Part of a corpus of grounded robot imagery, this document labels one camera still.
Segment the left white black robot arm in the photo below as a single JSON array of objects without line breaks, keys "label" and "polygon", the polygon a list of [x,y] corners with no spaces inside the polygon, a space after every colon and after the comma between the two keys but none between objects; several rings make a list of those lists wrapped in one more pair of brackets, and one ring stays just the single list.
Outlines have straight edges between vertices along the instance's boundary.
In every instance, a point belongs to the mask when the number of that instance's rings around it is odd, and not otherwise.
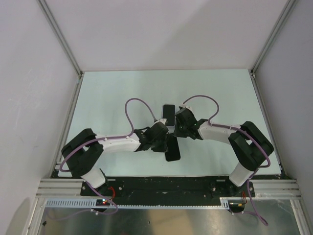
[{"label": "left white black robot arm", "polygon": [[101,137],[87,128],[68,142],[61,150],[64,161],[60,171],[67,165],[73,177],[80,177],[91,186],[97,195],[104,195],[109,188],[106,176],[95,164],[103,153],[139,152],[156,150],[166,151],[165,141],[168,135],[167,120],[160,119],[152,127],[135,129],[132,134],[120,137]]}]

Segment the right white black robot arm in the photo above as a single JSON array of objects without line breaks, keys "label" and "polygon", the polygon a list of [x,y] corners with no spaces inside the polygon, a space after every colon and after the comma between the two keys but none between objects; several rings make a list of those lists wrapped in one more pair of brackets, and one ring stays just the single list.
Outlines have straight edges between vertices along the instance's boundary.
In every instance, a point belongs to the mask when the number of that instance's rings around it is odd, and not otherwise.
[{"label": "right white black robot arm", "polygon": [[244,190],[244,183],[252,178],[258,169],[270,166],[269,156],[274,147],[266,136],[251,121],[239,126],[213,124],[209,120],[196,120],[188,108],[180,108],[175,113],[174,135],[193,140],[213,140],[229,144],[238,164],[226,183],[227,193],[238,196]]}]

